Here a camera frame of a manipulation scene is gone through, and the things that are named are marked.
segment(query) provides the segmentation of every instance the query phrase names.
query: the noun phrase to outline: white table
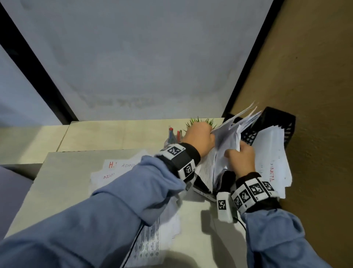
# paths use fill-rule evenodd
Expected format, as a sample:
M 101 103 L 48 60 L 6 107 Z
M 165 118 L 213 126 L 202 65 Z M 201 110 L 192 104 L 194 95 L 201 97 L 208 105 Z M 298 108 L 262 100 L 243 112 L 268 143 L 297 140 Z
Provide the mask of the white table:
M 100 170 L 105 159 L 128 159 L 138 151 L 48 153 L 6 236 L 88 198 L 91 172 Z M 154 154 L 158 148 L 147 151 Z M 181 234 L 159 267 L 246 267 L 245 232 L 239 224 L 219 222 L 215 204 L 189 191 L 178 213 Z

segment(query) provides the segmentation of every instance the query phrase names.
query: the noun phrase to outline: person's right hand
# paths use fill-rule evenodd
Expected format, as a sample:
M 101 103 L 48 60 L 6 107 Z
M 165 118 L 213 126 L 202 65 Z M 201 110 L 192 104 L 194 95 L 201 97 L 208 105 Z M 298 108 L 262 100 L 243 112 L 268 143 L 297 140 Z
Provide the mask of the person's right hand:
M 244 141 L 240 141 L 240 152 L 228 149 L 224 156 L 229 159 L 237 179 L 255 172 L 255 151 Z

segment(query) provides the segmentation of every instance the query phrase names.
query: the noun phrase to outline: sleeve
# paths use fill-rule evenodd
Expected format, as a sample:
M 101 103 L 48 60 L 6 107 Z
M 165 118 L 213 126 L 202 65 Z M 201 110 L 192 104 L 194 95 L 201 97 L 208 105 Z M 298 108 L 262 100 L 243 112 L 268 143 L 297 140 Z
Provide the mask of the sleeve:
M 295 215 L 282 209 L 259 210 L 241 216 L 246 223 L 249 268 L 329 268 L 305 239 Z
M 183 189 L 161 160 L 144 156 L 87 200 L 0 242 L 0 267 L 120 267 L 140 226 Z

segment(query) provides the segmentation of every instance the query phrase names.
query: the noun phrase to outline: gray wall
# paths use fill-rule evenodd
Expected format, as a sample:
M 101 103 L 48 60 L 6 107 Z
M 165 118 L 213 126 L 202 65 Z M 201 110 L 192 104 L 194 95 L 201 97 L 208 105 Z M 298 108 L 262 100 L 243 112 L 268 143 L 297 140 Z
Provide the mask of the gray wall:
M 0 46 L 0 127 L 36 125 L 61 123 Z
M 0 0 L 79 120 L 220 117 L 272 0 Z

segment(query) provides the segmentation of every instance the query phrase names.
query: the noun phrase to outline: brown wall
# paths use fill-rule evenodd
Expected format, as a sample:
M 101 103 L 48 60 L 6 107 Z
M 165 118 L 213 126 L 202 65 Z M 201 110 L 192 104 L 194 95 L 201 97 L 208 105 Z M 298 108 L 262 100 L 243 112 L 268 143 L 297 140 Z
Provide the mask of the brown wall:
M 286 0 L 232 113 L 297 116 L 283 208 L 333 267 L 353 266 L 353 1 Z

